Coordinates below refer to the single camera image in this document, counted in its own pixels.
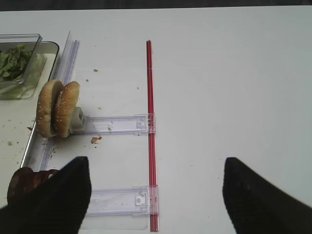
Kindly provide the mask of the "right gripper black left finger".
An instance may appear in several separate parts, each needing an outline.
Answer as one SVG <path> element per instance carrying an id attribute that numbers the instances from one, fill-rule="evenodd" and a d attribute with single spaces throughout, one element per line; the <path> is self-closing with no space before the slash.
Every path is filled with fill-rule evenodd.
<path id="1" fill-rule="evenodd" d="M 71 160 L 55 175 L 0 210 L 2 234 L 77 234 L 91 197 L 89 161 Z"/>

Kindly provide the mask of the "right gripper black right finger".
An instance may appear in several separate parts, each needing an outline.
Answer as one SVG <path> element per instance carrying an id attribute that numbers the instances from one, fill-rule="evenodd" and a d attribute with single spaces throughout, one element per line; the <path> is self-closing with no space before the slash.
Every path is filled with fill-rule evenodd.
<path id="1" fill-rule="evenodd" d="M 225 160 L 224 204 L 238 234 L 310 234 L 312 209 L 236 157 Z"/>

